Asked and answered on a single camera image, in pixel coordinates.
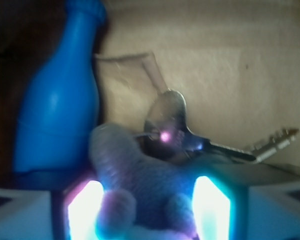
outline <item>metal key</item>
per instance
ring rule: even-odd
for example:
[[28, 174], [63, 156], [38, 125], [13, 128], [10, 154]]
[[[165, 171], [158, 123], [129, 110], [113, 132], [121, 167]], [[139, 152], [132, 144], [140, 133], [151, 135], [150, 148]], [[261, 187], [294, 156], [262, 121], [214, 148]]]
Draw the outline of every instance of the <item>metal key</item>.
[[152, 105], [144, 124], [147, 154], [158, 159], [168, 159], [180, 152], [215, 151], [246, 161], [255, 161], [251, 151], [213, 143], [208, 138], [193, 134], [186, 123], [186, 101], [177, 91], [166, 91]]
[[254, 163], [261, 163], [295, 141], [298, 132], [298, 128], [282, 128], [280, 131], [271, 135], [267, 140], [261, 140], [246, 148], [246, 150], [256, 157]]

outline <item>blue plastic bottle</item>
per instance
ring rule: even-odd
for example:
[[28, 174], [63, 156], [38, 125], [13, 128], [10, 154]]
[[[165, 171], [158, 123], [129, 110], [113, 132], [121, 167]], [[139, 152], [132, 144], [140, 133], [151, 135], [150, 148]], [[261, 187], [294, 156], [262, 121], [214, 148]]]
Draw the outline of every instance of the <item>blue plastic bottle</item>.
[[66, 0], [60, 46], [27, 90], [18, 117], [13, 171], [73, 169], [88, 162], [88, 139], [99, 114], [92, 69], [99, 0]]

